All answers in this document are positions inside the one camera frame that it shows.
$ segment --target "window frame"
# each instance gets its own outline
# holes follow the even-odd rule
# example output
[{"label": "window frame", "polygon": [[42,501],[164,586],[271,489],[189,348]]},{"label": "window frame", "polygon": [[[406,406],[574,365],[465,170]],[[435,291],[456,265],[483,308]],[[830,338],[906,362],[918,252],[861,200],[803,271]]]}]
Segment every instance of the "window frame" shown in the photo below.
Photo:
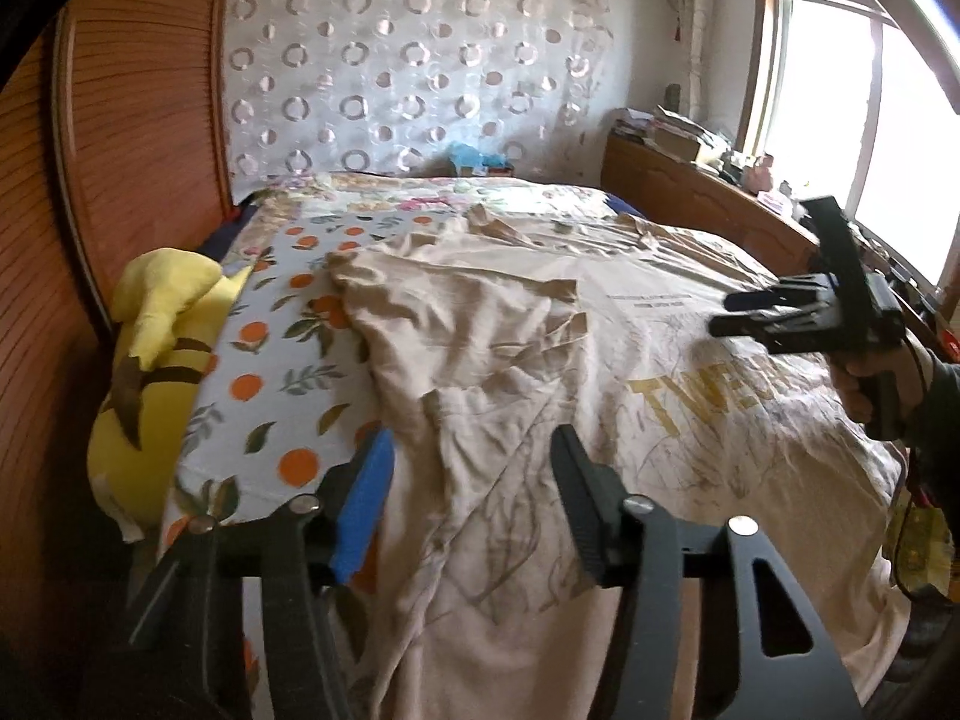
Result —
[{"label": "window frame", "polygon": [[[869,16],[871,36],[877,48],[872,65],[872,81],[870,98],[867,103],[867,117],[864,122],[863,139],[860,145],[860,156],[856,165],[850,194],[838,198],[843,206],[847,218],[853,220],[861,229],[864,237],[872,240],[887,250],[901,263],[920,289],[933,295],[939,288],[943,291],[941,310],[949,319],[957,304],[960,302],[960,220],[950,245],[944,269],[938,283],[933,284],[928,279],[914,271],[899,252],[876,234],[854,219],[857,206],[866,185],[867,173],[870,170],[872,151],[877,141],[877,127],[880,123],[880,100],[883,82],[883,25],[893,22],[888,17]],[[747,74],[747,88],[744,95],[743,109],[740,115],[740,124],[737,129],[734,147],[747,154],[760,153],[760,145],[766,138],[770,122],[776,114],[779,86],[784,75],[779,72],[779,63],[784,61],[786,39],[789,35],[789,4],[784,7],[782,0],[756,0],[754,15],[754,34],[752,35],[752,50],[750,67]]]}]

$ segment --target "metal screw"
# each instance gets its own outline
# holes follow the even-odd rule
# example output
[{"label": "metal screw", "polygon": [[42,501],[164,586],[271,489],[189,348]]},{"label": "metal screw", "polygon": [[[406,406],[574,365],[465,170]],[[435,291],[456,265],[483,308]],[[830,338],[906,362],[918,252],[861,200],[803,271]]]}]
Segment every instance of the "metal screw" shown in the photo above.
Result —
[{"label": "metal screw", "polygon": [[632,514],[633,517],[642,517],[643,514],[650,514],[654,511],[656,504],[646,495],[631,495],[623,499],[620,504],[624,514]]},{"label": "metal screw", "polygon": [[287,504],[290,507],[290,511],[294,514],[310,514],[310,512],[315,512],[317,509],[320,509],[320,498],[316,495],[298,495],[290,503]]},{"label": "metal screw", "polygon": [[191,519],[186,527],[194,536],[203,536],[204,533],[212,531],[216,524],[217,520],[210,517],[209,514],[201,514],[199,517]]},{"label": "metal screw", "polygon": [[727,524],[730,525],[731,531],[738,536],[752,536],[760,531],[760,525],[757,525],[755,519],[746,517],[745,514],[741,514],[740,517],[731,517]]}]

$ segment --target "black sleeve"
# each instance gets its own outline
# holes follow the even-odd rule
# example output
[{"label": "black sleeve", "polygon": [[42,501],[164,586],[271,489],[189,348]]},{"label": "black sleeve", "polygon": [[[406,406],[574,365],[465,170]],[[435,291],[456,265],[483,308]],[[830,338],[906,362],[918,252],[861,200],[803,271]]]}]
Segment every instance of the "black sleeve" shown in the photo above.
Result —
[{"label": "black sleeve", "polygon": [[920,481],[960,538],[960,365],[933,357],[933,380],[907,425]]}]

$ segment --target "bedsheet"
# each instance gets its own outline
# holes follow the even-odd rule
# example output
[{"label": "bedsheet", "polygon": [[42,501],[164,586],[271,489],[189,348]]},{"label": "bedsheet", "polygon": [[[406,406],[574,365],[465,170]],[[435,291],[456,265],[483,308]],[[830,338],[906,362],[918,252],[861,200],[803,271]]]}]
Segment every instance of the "bedsheet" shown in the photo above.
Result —
[{"label": "bedsheet", "polygon": [[[224,522],[264,517],[298,491],[315,488],[326,470],[349,459],[376,424],[379,402],[368,349],[349,328],[323,267],[325,255],[392,235],[430,232],[460,213],[447,202],[426,203],[426,210],[424,205],[397,210],[397,203],[390,211],[349,213],[316,213],[306,203],[298,201],[301,215],[285,218],[272,243],[259,252],[256,271],[211,358],[168,500],[163,546],[198,512]],[[608,213],[605,205],[587,204],[587,215]],[[371,589],[369,581],[368,571],[361,572],[357,586]],[[257,720],[272,717],[258,610],[258,585],[248,581],[245,652]],[[347,620],[338,629],[347,679],[362,710],[373,674],[358,632],[368,627],[370,608],[361,603],[338,611]]]},{"label": "bedsheet", "polygon": [[603,218],[614,215],[608,196],[589,187],[535,184],[519,178],[392,178],[364,173],[317,173],[278,180],[256,193],[260,210],[224,257],[230,273],[251,263],[280,228],[300,215],[465,211],[480,203],[493,211]]}]

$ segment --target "window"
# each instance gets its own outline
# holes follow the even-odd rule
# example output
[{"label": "window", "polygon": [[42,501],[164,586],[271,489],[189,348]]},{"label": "window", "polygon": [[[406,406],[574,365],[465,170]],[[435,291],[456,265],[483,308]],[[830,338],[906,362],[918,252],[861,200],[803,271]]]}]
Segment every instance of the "window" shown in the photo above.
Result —
[{"label": "window", "polygon": [[762,0],[741,146],[794,196],[833,194],[922,287],[949,281],[960,116],[873,0]]}]

